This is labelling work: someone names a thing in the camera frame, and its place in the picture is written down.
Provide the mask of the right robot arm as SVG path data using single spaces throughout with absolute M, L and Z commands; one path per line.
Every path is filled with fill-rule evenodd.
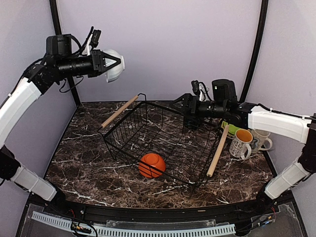
M 202 118 L 216 118 L 239 128 L 274 133 L 304 144 L 301 155 L 270 180 L 253 201 L 252 210 L 256 214 L 263 214 L 272 200 L 316 172 L 315 116 L 289 114 L 260 103 L 241 103 L 232 80 L 214 80 L 213 98 L 208 97 L 203 82 L 194 80 L 191 85 L 192 94 L 185 93 L 171 102 L 185 116 L 188 125 L 196 125 Z

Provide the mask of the tall dragon pattern mug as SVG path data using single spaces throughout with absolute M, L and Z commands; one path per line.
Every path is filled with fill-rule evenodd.
M 258 151 L 267 151 L 273 146 L 272 140 L 269 138 L 270 132 L 252 129 L 251 134 L 253 136 L 252 142 L 250 144 L 252 153 L 257 153 Z M 262 146 L 268 142 L 268 146 L 266 148 L 262 148 Z

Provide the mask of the white ribbed bowl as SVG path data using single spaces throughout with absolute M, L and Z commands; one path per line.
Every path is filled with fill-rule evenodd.
M 116 81 L 120 74 L 125 70 L 124 57 L 117 51 L 108 49 L 102 52 L 101 69 L 105 75 L 106 82 Z

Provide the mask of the orange bowl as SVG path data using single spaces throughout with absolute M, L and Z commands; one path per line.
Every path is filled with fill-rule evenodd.
M 166 170 L 163 158 L 156 153 L 144 155 L 138 165 L 140 174 L 147 178 L 158 178 Z

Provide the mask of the white leaf pattern mug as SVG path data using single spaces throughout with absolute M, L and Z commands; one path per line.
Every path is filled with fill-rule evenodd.
M 253 141 L 253 136 L 250 131 L 246 129 L 238 129 L 235 132 L 234 138 L 229 147 L 229 153 L 236 158 L 242 160 L 249 159 L 252 148 L 250 146 Z

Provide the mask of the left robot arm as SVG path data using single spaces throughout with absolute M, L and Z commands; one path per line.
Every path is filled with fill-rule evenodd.
M 16 124 L 28 110 L 56 83 L 67 77 L 94 78 L 105 75 L 107 82 L 117 80 L 125 70 L 124 57 L 115 50 L 97 49 L 99 31 L 94 31 L 76 52 L 72 51 L 71 34 L 46 39 L 46 53 L 39 63 L 31 65 L 0 108 L 0 177 L 11 181 L 50 202 L 59 215 L 66 215 L 70 205 L 55 185 L 30 171 L 6 147 Z

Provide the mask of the black front rail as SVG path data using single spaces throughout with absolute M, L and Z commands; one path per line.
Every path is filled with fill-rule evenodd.
M 264 210 L 257 208 L 255 200 L 235 204 L 207 206 L 200 208 L 180 209 L 137 209 L 105 207 L 100 205 L 83 204 L 79 202 L 64 201 L 62 203 L 47 203 L 47 209 L 66 214 L 71 211 L 72 217 L 87 222 L 105 223 L 109 220 L 128 222 L 181 222 L 203 221 L 214 219 L 216 221 L 249 221 L 251 217 L 262 215 Z

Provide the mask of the lime green plate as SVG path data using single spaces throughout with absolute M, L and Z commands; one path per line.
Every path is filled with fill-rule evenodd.
M 239 127 L 234 126 L 233 124 L 229 124 L 226 121 L 222 121 L 221 123 L 221 128 L 225 129 L 226 126 L 229 126 L 229 130 L 228 130 L 228 137 L 233 138 L 236 131 L 239 130 Z

